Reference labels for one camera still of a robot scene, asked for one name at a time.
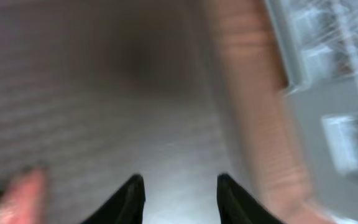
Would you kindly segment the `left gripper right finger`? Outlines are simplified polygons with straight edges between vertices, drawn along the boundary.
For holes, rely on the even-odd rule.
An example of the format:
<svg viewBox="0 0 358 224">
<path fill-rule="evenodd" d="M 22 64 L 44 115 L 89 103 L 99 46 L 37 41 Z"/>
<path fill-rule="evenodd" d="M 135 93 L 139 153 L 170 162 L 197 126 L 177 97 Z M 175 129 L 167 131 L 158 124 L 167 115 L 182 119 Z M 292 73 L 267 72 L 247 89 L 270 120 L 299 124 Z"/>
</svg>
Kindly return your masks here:
<svg viewBox="0 0 358 224">
<path fill-rule="evenodd" d="M 283 224 L 227 173 L 217 178 L 217 204 L 221 224 Z"/>
</svg>

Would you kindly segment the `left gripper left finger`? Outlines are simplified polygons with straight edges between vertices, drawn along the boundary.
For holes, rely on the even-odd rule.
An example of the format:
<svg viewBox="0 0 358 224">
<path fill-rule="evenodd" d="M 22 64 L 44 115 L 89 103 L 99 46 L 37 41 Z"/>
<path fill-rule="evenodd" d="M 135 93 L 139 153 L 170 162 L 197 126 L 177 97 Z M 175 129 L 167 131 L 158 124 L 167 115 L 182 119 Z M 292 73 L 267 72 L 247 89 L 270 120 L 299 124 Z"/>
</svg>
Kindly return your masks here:
<svg viewBox="0 0 358 224">
<path fill-rule="evenodd" d="M 145 201 L 144 179 L 133 174 L 81 224 L 142 224 Z"/>
</svg>

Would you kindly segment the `orange carrot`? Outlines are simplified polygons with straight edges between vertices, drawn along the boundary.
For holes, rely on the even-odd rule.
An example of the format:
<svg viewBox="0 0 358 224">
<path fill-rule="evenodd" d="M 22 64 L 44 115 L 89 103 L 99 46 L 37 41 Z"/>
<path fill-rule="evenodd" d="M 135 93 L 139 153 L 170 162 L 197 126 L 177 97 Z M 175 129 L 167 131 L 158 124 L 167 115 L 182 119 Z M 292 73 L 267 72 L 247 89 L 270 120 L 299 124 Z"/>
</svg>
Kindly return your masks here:
<svg viewBox="0 0 358 224">
<path fill-rule="evenodd" d="M 27 169 L 0 189 L 0 224 L 44 222 L 47 175 L 42 168 Z"/>
</svg>

